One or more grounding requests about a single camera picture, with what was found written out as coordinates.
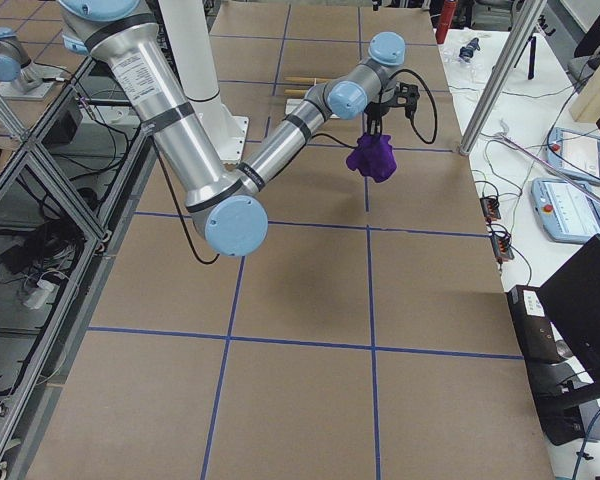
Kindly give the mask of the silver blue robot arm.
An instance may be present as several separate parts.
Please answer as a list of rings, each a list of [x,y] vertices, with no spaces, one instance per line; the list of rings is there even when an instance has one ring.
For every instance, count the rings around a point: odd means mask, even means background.
[[[246,256],[264,241],[265,209],[256,194],[296,157],[331,116],[349,120],[371,103],[390,100],[406,54],[394,32],[376,34],[367,58],[339,78],[310,88],[261,147],[234,169],[225,168],[216,149],[225,125],[198,115],[188,95],[194,78],[213,76],[208,27],[202,5],[173,2],[161,12],[174,55],[171,68],[158,43],[158,23],[143,1],[63,1],[66,47],[80,47],[106,63],[153,136],[186,193],[185,206],[199,235],[218,254]]]
[[[34,62],[15,32],[0,27],[0,95],[11,100],[41,101],[50,92],[56,71]]]

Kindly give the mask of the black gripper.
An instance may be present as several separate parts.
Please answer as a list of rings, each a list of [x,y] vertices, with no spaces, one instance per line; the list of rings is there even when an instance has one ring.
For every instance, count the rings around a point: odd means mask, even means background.
[[[366,115],[365,133],[370,136],[380,136],[383,133],[382,118],[396,105],[394,92],[385,92],[371,101],[364,110]]]

